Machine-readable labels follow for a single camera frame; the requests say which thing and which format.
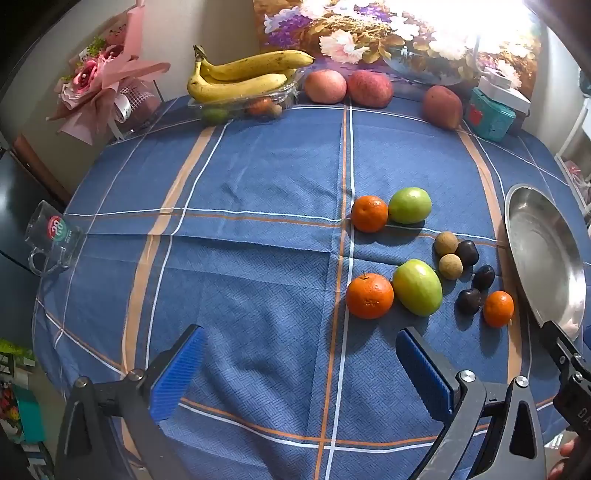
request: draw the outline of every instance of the clear plastic fruit box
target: clear plastic fruit box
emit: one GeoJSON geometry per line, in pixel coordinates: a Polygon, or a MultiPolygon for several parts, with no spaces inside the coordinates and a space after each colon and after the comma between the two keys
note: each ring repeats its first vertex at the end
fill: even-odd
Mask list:
{"type": "Polygon", "coordinates": [[[294,106],[303,76],[304,70],[298,69],[278,89],[251,97],[207,103],[198,103],[191,98],[189,108],[194,110],[196,118],[209,125],[224,124],[230,119],[256,118],[268,121],[280,118],[284,111],[294,106]]]}

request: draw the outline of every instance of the mug handle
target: mug handle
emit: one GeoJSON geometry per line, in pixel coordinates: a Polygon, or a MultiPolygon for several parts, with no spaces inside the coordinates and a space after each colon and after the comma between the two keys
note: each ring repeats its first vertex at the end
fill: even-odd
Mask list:
{"type": "Polygon", "coordinates": [[[33,258],[35,257],[36,254],[42,254],[43,252],[41,250],[39,250],[37,247],[33,248],[33,251],[31,252],[31,254],[29,255],[29,268],[31,269],[31,271],[35,274],[35,275],[39,275],[40,277],[44,277],[45,275],[53,272],[58,264],[56,263],[53,267],[51,267],[49,270],[45,270],[45,271],[41,271],[39,270],[36,266],[35,266],[35,262],[33,261],[33,258]]]}

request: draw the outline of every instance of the flower bouquet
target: flower bouquet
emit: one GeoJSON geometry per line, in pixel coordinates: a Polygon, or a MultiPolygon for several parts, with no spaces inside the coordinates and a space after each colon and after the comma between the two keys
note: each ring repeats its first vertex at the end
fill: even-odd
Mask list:
{"type": "Polygon", "coordinates": [[[427,85],[478,84],[475,60],[531,97],[539,27],[520,2],[254,0],[262,48],[296,48],[318,68],[364,68],[427,85]],[[475,52],[476,38],[480,46],[475,52]]]}
{"type": "Polygon", "coordinates": [[[117,15],[104,32],[74,59],[72,73],[56,85],[59,102],[48,120],[66,119],[59,131],[90,145],[109,126],[118,138],[149,123],[160,99],[144,82],[154,80],[170,63],[140,60],[144,0],[117,15]]]}

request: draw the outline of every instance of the blue gripper pad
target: blue gripper pad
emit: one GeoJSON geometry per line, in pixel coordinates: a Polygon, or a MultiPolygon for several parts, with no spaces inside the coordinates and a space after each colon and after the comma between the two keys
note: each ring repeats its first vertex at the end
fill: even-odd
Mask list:
{"type": "Polygon", "coordinates": [[[396,355],[431,418],[447,423],[453,414],[453,392],[423,350],[404,330],[396,338],[396,355]]]}
{"type": "Polygon", "coordinates": [[[205,334],[197,327],[178,349],[150,389],[150,415],[154,421],[170,418],[203,358],[205,334]]]}

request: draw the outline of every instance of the hand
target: hand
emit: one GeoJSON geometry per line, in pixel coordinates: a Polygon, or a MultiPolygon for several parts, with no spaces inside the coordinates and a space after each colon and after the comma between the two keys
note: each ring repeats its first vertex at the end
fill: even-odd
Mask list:
{"type": "MultiPolygon", "coordinates": [[[[562,447],[560,447],[560,454],[563,457],[570,456],[570,454],[573,453],[574,447],[577,445],[578,442],[579,437],[576,437],[574,440],[565,443],[562,447]]],[[[566,459],[562,459],[556,465],[554,465],[554,468],[550,471],[550,474],[548,475],[548,480],[556,480],[560,476],[562,470],[564,470],[565,461],[566,459]]]]}

